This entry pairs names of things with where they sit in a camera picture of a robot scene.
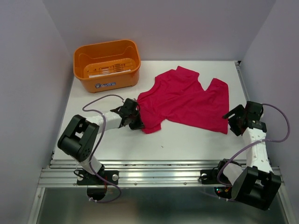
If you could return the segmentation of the red t-shirt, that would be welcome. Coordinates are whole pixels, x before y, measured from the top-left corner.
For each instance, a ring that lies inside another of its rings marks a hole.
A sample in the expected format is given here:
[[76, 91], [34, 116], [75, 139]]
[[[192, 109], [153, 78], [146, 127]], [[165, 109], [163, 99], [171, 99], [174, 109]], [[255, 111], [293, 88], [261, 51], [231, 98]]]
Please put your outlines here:
[[228, 122], [223, 115], [229, 111], [228, 85], [213, 78], [208, 88], [203, 89], [198, 78], [198, 72], [181, 66], [156, 76], [151, 89], [137, 98], [144, 124], [142, 131], [157, 132], [161, 123], [168, 120], [227, 134]]

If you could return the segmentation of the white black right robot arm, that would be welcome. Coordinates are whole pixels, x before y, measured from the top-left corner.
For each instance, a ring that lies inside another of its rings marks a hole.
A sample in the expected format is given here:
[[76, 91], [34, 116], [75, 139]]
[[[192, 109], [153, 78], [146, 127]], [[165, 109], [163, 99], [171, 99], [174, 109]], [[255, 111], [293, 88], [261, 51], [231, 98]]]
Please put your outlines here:
[[267, 127], [260, 120], [263, 107], [247, 101], [245, 106], [238, 105], [223, 115], [230, 130], [242, 136], [247, 146], [230, 159], [220, 161], [215, 177], [218, 183], [229, 188], [231, 200], [268, 210], [282, 181], [274, 174], [267, 155]]

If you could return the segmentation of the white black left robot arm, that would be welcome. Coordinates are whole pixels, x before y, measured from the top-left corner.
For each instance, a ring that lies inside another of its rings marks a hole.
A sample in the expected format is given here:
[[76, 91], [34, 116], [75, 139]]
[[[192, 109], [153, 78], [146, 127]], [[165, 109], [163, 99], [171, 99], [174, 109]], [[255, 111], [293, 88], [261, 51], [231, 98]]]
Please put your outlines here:
[[85, 172], [88, 179], [98, 184], [103, 181], [104, 165], [94, 157], [94, 145], [98, 135], [101, 140], [107, 130], [129, 126], [131, 130], [144, 127], [140, 116], [140, 106], [136, 100], [127, 98], [122, 106], [98, 115], [85, 118], [81, 115], [72, 117], [61, 134], [57, 147], [71, 156]]

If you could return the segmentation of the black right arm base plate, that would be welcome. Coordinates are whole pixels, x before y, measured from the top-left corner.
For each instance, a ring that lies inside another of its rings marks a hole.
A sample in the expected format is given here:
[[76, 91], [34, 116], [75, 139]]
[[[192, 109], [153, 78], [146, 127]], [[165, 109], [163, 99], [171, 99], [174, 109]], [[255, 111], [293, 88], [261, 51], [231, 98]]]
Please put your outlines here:
[[221, 173], [219, 180], [217, 179], [218, 173], [219, 170], [217, 169], [203, 169], [200, 171], [198, 181], [202, 184], [222, 184], [230, 186], [231, 182], [224, 173]]

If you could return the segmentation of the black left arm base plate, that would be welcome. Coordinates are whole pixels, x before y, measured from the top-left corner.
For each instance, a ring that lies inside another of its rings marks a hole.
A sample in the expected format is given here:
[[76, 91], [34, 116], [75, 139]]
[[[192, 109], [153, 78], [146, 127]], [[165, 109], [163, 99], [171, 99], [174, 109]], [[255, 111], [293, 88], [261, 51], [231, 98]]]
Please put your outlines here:
[[[95, 185], [106, 185], [104, 181], [98, 178], [96, 175], [92, 175], [85, 170], [76, 169], [74, 175], [77, 177], [77, 185], [79, 186], [95, 186]], [[119, 171], [107, 170], [104, 172], [103, 178], [115, 185], [118, 184]]]

